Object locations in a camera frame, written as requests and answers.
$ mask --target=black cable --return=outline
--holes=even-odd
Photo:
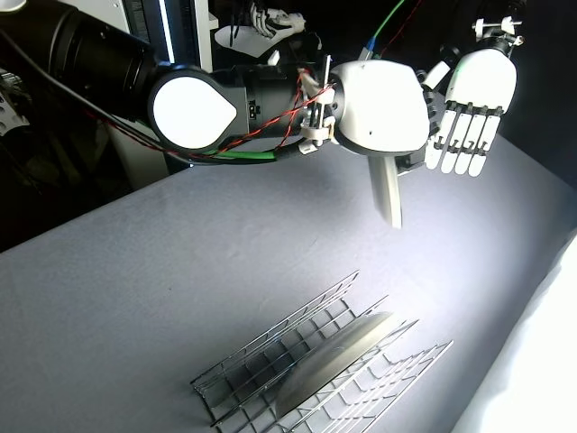
[[[208,157],[208,156],[203,157],[202,155],[183,156],[179,153],[168,151],[167,149],[162,147],[160,142],[157,142],[156,140],[151,139],[148,135],[142,133],[141,131],[137,130],[136,128],[133,128],[131,125],[129,125],[125,122],[122,122],[117,117],[115,117],[113,115],[109,115],[105,110],[103,110],[99,106],[88,101],[87,99],[85,99],[84,97],[82,97],[81,95],[76,93],[74,90],[72,90],[68,86],[60,83],[52,75],[50,75],[48,72],[46,72],[40,66],[38,66],[38,64],[33,59],[31,59],[28,56],[28,54],[26,54],[20,48],[20,46],[3,29],[0,29],[0,35],[5,40],[5,42],[10,46],[10,48],[12,48],[22,58],[22,60],[24,60],[24,62],[27,63],[28,66],[30,66],[30,68],[33,71],[38,73],[40,76],[42,76],[42,78],[44,78],[46,81],[51,83],[53,86],[55,86],[56,88],[59,88],[64,93],[66,93],[69,97],[76,99],[78,102],[80,102],[84,106],[87,106],[91,111],[96,113],[99,117],[106,120],[108,123],[116,126],[121,132],[123,132],[129,136],[130,136],[130,134],[132,134],[134,137],[138,138],[138,140],[136,140],[136,141],[140,140],[141,142],[145,143],[144,145],[148,145],[148,146],[156,149],[157,151],[167,153],[169,156],[176,159],[177,161],[183,162],[185,164],[190,164],[192,162],[194,162],[194,163],[200,162],[200,163],[211,164],[211,165],[216,165],[216,164],[231,164],[231,165],[263,164],[263,163],[276,161],[276,160],[248,160],[248,159],[227,160],[227,159],[214,158],[214,157]]]

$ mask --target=gray table surface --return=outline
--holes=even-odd
[[[188,382],[360,269],[420,318],[395,346],[454,339],[378,431],[447,432],[576,221],[575,195],[498,140],[478,179],[401,179],[405,228],[373,209],[364,158],[327,145],[196,167],[0,255],[0,431],[190,432]]]

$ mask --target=gray tablecloth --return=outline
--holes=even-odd
[[[209,431],[188,382],[360,269],[410,355],[454,339],[380,431],[446,432],[575,222],[575,196],[500,140],[478,179],[401,180],[405,228],[374,211],[367,162],[326,145],[196,167],[0,255],[0,431]]]

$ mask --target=wire dish rack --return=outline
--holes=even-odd
[[[446,352],[434,345],[399,361],[386,348],[416,324],[404,322],[310,399],[277,419],[274,405],[282,380],[300,359],[356,318],[379,310],[387,297],[355,315],[344,296],[359,272],[308,302],[193,382],[211,427],[220,433],[363,432]]]

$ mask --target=white robotic hand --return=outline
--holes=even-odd
[[[254,1],[251,4],[251,21],[254,29],[269,39],[275,37],[278,32],[290,35],[305,30],[303,15],[287,14],[280,9],[269,9]]]
[[[425,163],[429,169],[442,160],[443,173],[468,172],[473,177],[481,173],[517,84],[517,71],[508,58],[512,47],[523,41],[514,36],[515,24],[506,17],[499,27],[483,24],[482,19],[473,26],[481,48],[464,56],[455,68],[439,131],[427,142]],[[484,34],[483,26],[490,28]],[[424,85],[435,88],[448,71],[446,64],[439,63]]]

